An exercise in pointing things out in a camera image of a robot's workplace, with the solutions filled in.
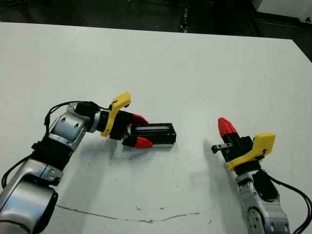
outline black rectangular object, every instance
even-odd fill
[[[154,145],[173,144],[176,141],[176,132],[171,123],[131,125],[130,135],[144,137]]]

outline gray mark on table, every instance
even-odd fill
[[[86,214],[86,215],[93,215],[93,216],[97,216],[97,217],[102,217],[102,218],[109,218],[109,219],[114,219],[114,220],[119,220],[119,221],[128,221],[128,222],[141,222],[141,223],[148,223],[148,224],[153,224],[154,222],[165,222],[167,220],[173,219],[173,218],[178,218],[178,217],[184,217],[184,216],[189,216],[189,215],[201,215],[201,214],[205,214],[208,211],[212,210],[214,207],[216,207],[216,205],[210,207],[208,210],[206,210],[205,212],[197,212],[197,213],[188,213],[188,214],[179,214],[179,215],[175,215],[163,220],[130,220],[130,219],[120,219],[120,218],[114,218],[114,217],[109,217],[109,216],[105,216],[105,215],[101,215],[101,214],[95,214],[95,213],[90,213],[90,212],[86,212],[86,211],[79,211],[77,209],[71,209],[65,206],[60,206],[60,205],[56,205],[57,207],[64,209],[64,210],[68,210],[68,211],[73,211],[73,212],[77,212],[77,213],[81,213],[81,214]]]

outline red fingertip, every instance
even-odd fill
[[[151,148],[153,146],[153,143],[150,142],[148,139],[143,138],[143,137],[137,137],[136,144],[134,145],[135,148],[137,149],[147,149]]]
[[[228,134],[228,133],[237,133],[235,127],[233,127],[231,122],[229,122],[223,117],[219,118],[218,127],[219,127],[219,132],[220,132],[221,137],[223,137],[225,134]]]
[[[131,123],[132,124],[147,124],[148,121],[140,115],[133,114]]]

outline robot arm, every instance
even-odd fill
[[[251,234],[290,234],[286,214],[279,202],[279,193],[272,181],[299,193],[307,203],[308,217],[294,232],[302,233],[311,222],[311,201],[298,189],[270,177],[261,169],[261,160],[271,153],[275,135],[257,134],[254,141],[249,136],[240,137],[233,125],[224,118],[218,121],[224,144],[213,145],[212,152],[221,151],[230,171],[237,174],[236,183],[244,203],[248,228]]]
[[[106,136],[119,140],[127,137],[126,129],[134,115],[119,109],[130,102],[126,92],[115,98],[107,111],[92,102],[68,105],[67,111],[47,128],[42,141],[33,145],[34,151],[10,182],[6,185],[6,178],[2,181],[0,233],[38,234],[45,229],[58,199],[58,193],[51,186],[59,184],[65,166],[85,133],[105,132]],[[45,125],[48,126],[49,114],[47,116]],[[136,123],[146,123],[140,116],[134,119]]]

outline black cable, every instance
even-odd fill
[[[55,105],[53,106],[47,113],[47,115],[45,116],[44,118],[44,126],[45,126],[45,134],[44,134],[44,137],[47,137],[49,135],[49,127],[50,127],[50,116],[51,114],[53,114],[56,110],[58,110],[60,107],[62,106],[65,106],[65,105],[69,105],[69,104],[72,104],[72,103],[75,103],[75,102],[81,102],[81,103],[86,103],[86,104],[89,104],[89,105],[96,105],[99,109],[102,109],[102,110],[108,110],[108,108],[104,108],[104,107],[101,107],[101,106],[98,106],[97,104],[95,104],[94,102],[92,101],[67,101],[67,102],[63,102],[61,104],[58,104],[58,105]],[[7,178],[9,176],[9,174],[17,167],[19,166],[21,163],[25,162],[26,160],[30,159],[31,155],[21,159],[20,161],[18,161],[16,164],[14,164],[9,170],[7,170],[3,176],[2,176],[2,179],[1,179],[1,186],[2,188],[4,189],[6,187],[6,182],[7,182]]]
[[[268,175],[266,172],[264,172],[271,181],[273,181],[274,183],[278,184],[278,185],[282,185],[284,186],[285,188],[287,189],[290,189],[290,190],[293,190],[294,192],[300,194],[304,201],[306,202],[307,204],[307,208],[308,208],[308,214],[307,214],[307,218],[305,219],[305,221],[293,232],[293,234],[300,234],[302,233],[308,226],[309,224],[311,223],[312,221],[312,214],[311,214],[311,211],[312,211],[312,202],[310,200],[310,198],[304,193],[302,192],[301,190],[289,185],[289,184],[286,184],[286,183],[283,183],[275,178],[273,178],[272,176]]]
[[[1,179],[1,185],[2,188],[4,189],[6,187],[6,181],[7,178],[9,176],[9,174],[11,173],[11,171],[13,171],[17,166],[19,166],[21,163],[25,162],[26,160],[28,160],[30,158],[30,155],[21,159],[20,161],[18,161],[17,163],[15,163],[9,170],[6,171],[6,173],[4,173],[2,179]]]
[[[2,13],[4,13],[4,12],[15,11],[15,10],[16,10],[16,9],[11,9],[11,10],[2,11],[2,12],[0,12],[0,15],[1,15]]]

